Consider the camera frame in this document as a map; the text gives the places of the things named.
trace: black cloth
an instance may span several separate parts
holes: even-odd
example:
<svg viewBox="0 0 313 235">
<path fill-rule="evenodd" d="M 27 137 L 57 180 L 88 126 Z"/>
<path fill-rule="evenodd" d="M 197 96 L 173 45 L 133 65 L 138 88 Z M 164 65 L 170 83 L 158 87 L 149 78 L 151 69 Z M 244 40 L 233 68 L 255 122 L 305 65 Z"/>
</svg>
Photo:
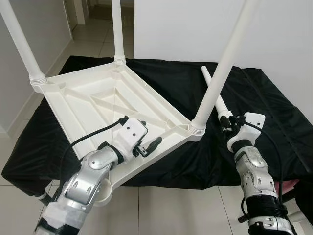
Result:
<svg viewBox="0 0 313 235">
<path fill-rule="evenodd" d="M 61 73 L 112 61 L 112 58 L 71 56 Z M 217 64 L 132 59 L 127 60 L 127 65 L 192 120 L 207 88 L 201 66 L 206 65 L 213 74 Z M 245 112 L 266 116 L 263 129 L 279 146 L 285 180 L 313 180 L 313 127 L 262 70 L 233 67 L 221 95 L 236 116 Z M 59 157 L 68 144 L 44 99 L 16 143 L 2 175 L 28 195 L 41 193 L 50 180 L 59 178 Z M 279 164 L 272 144 L 260 135 L 256 147 L 277 180 Z M 64 164 L 65 173 L 76 163 L 77 158 L 71 151 Z M 199 142 L 187 142 L 124 185 L 205 189 L 213 185 L 239 184 L 234 157 L 226 148 L 214 109 Z"/>
</svg>

